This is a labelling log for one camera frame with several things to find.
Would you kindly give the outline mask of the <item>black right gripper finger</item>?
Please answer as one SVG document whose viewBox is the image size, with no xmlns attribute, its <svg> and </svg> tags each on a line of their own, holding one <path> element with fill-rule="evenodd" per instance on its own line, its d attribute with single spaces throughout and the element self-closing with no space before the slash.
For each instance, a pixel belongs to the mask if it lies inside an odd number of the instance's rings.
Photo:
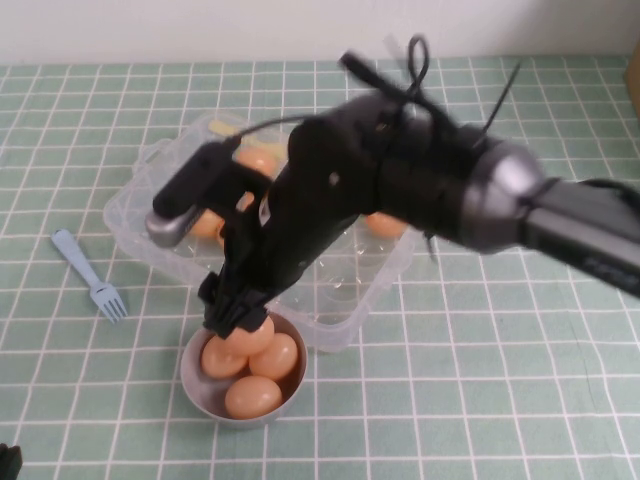
<svg viewBox="0 0 640 480">
<path fill-rule="evenodd" d="M 226 339 L 234 329 L 232 321 L 234 286 L 225 273 L 210 272 L 200 284 L 198 298 L 204 305 L 203 326 L 222 339 Z"/>
<path fill-rule="evenodd" d="M 268 316 L 267 305 L 273 299 L 265 293 L 239 293 L 232 301 L 232 329 L 241 328 L 253 333 Z"/>
</svg>

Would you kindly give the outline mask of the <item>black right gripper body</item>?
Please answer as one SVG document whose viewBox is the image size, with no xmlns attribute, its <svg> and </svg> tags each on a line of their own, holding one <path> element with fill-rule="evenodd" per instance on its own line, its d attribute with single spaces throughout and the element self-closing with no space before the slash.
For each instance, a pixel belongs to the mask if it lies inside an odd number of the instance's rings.
<svg viewBox="0 0 640 480">
<path fill-rule="evenodd" d="M 227 234 L 223 287 L 271 299 L 294 285 L 356 220 L 337 203 L 343 192 L 336 171 L 304 180 L 285 168 L 243 225 Z"/>
</svg>

